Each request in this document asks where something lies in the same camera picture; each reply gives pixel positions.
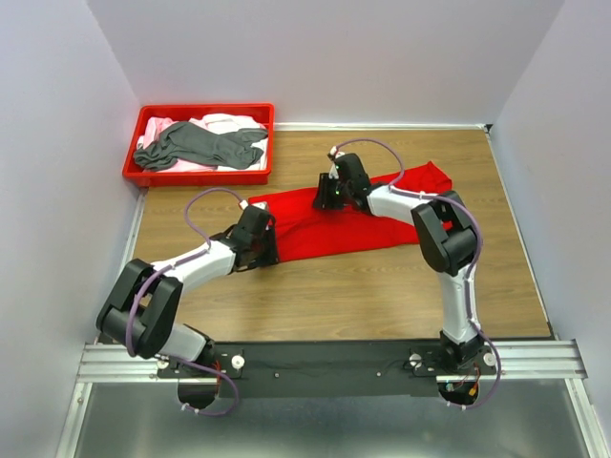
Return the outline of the red t shirt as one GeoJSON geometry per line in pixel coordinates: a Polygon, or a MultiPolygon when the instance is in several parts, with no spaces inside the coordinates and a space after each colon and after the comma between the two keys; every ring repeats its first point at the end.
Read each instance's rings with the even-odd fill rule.
{"type": "Polygon", "coordinates": [[[276,219],[276,241],[281,262],[416,244],[411,224],[377,218],[351,207],[319,210],[313,207],[315,187],[251,197],[264,202],[276,219]]]}

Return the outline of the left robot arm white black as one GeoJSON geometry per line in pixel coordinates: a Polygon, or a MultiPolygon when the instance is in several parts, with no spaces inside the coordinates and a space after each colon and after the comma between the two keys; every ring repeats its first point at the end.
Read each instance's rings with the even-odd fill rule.
{"type": "Polygon", "coordinates": [[[239,221],[200,247],[169,260],[125,264],[96,318],[96,328],[130,354],[179,359],[192,377],[215,360],[214,342],[176,322],[181,296],[216,278],[279,262],[275,218],[264,204],[247,204],[239,221]]]}

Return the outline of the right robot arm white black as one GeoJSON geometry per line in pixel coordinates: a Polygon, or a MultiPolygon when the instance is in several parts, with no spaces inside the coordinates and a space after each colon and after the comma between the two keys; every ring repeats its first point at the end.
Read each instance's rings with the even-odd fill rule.
{"type": "Polygon", "coordinates": [[[483,238],[459,194],[401,190],[369,179],[359,156],[335,150],[330,170],[319,176],[313,206],[340,210],[347,206],[376,218],[414,227],[422,257],[437,273],[443,302],[439,362],[452,374],[471,366],[485,345],[476,313],[474,275],[483,238]]]}

